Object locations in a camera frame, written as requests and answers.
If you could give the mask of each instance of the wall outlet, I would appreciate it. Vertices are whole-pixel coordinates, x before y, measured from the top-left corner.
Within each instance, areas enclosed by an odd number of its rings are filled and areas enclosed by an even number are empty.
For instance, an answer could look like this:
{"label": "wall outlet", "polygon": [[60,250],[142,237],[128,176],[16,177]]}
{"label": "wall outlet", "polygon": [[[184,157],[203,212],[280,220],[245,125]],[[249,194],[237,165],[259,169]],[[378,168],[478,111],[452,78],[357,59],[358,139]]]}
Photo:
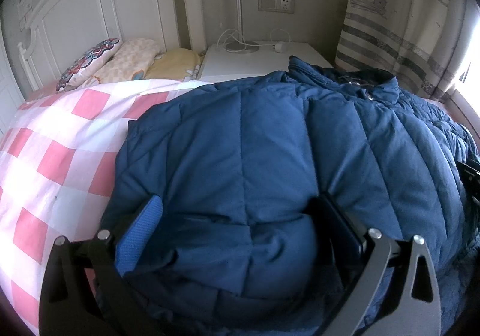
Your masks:
{"label": "wall outlet", "polygon": [[258,0],[258,10],[292,14],[295,11],[295,0]]}
{"label": "wall outlet", "polygon": [[277,12],[292,14],[295,10],[295,0],[277,0]]}

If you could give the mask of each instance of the lamp base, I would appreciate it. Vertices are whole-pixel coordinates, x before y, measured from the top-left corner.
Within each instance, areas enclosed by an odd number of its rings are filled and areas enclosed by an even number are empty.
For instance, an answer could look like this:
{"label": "lamp base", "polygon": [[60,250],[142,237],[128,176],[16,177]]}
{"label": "lamp base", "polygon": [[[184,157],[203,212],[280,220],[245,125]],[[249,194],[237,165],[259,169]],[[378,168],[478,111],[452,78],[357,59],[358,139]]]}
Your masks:
{"label": "lamp base", "polygon": [[257,51],[259,49],[257,45],[258,45],[257,42],[246,41],[243,44],[243,43],[234,41],[234,42],[227,43],[225,45],[225,49],[233,53],[248,54],[248,53],[253,53]]}

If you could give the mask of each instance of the window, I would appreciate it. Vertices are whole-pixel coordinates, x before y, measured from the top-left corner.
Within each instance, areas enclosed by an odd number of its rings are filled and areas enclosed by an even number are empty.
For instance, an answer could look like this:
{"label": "window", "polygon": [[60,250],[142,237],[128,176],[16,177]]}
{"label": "window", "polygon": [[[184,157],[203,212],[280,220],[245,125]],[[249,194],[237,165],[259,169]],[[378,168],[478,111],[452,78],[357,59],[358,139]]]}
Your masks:
{"label": "window", "polygon": [[473,31],[464,63],[460,66],[460,73],[458,92],[477,115],[480,115],[480,23],[477,23]]}

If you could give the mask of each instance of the bed frame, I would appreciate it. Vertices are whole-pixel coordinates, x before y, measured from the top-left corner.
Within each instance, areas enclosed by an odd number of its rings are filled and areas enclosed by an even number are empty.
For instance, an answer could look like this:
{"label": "bed frame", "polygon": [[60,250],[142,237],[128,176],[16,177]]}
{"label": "bed frame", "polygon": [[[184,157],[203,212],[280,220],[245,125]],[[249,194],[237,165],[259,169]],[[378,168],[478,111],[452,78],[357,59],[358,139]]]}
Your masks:
{"label": "bed frame", "polygon": [[[202,0],[184,0],[190,47],[206,49]],[[81,54],[107,38],[150,38],[181,47],[175,0],[41,0],[27,20],[30,45],[18,44],[33,90],[61,77]]]}

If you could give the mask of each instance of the light switch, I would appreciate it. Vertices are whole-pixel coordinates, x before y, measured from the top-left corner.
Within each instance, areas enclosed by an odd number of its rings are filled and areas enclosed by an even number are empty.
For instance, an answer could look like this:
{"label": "light switch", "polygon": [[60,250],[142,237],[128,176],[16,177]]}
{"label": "light switch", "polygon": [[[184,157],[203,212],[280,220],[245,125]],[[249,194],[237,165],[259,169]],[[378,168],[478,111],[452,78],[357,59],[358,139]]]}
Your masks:
{"label": "light switch", "polygon": [[258,10],[277,12],[277,0],[258,0]]}

